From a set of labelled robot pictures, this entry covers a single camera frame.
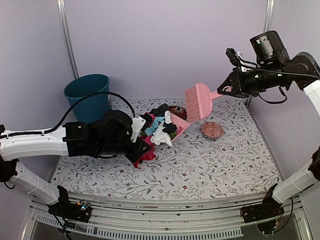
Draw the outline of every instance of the brush handle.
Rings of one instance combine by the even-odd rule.
[[[222,94],[219,94],[217,91],[213,91],[210,93],[210,100],[217,99],[222,97]]]

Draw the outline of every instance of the white cloth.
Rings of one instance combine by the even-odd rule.
[[[161,143],[166,143],[170,147],[172,146],[171,139],[168,133],[163,132],[165,122],[163,121],[156,131],[153,133],[153,136],[151,137],[150,141],[154,143],[155,145],[160,145]]]
[[[166,124],[172,123],[171,121],[171,112],[170,111],[165,111],[164,112],[164,121]]]

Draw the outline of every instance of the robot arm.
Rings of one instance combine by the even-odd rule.
[[[44,181],[18,158],[42,155],[112,158],[123,154],[135,163],[150,150],[138,138],[150,123],[148,117],[132,120],[122,111],[109,110],[96,122],[69,122],[54,131],[13,132],[0,125],[0,182],[19,185],[28,194],[42,199],[51,214],[88,222],[91,215],[88,202],[71,203],[65,188]]]
[[[261,98],[261,92],[279,87],[280,92],[285,96],[281,87],[289,90],[291,83],[295,82],[300,90],[304,91],[320,117],[320,68],[315,59],[307,52],[300,52],[290,60],[276,31],[262,33],[250,39],[250,42],[256,53],[259,67],[244,65],[239,54],[234,49],[228,48],[226,55],[236,67],[218,87],[218,93],[237,98],[249,96]],[[285,100],[266,102],[275,104],[283,103]],[[279,213],[283,214],[282,203],[320,181],[319,149],[303,168],[283,182],[272,186],[261,204],[244,207],[241,210],[244,221],[254,222],[275,217]]]

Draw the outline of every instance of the pink brush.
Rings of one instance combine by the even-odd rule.
[[[205,119],[212,112],[212,100],[223,95],[217,91],[210,92],[204,83],[197,83],[184,92],[188,122],[193,123]]]

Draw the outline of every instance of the light blue cloth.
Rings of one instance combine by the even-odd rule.
[[[151,127],[148,127],[148,128],[144,131],[145,134],[146,134],[147,136],[152,135],[152,134],[157,130],[157,128],[159,127],[159,124],[162,123],[164,120],[165,120],[165,117],[164,117],[164,116],[157,116],[157,117],[154,119]]]

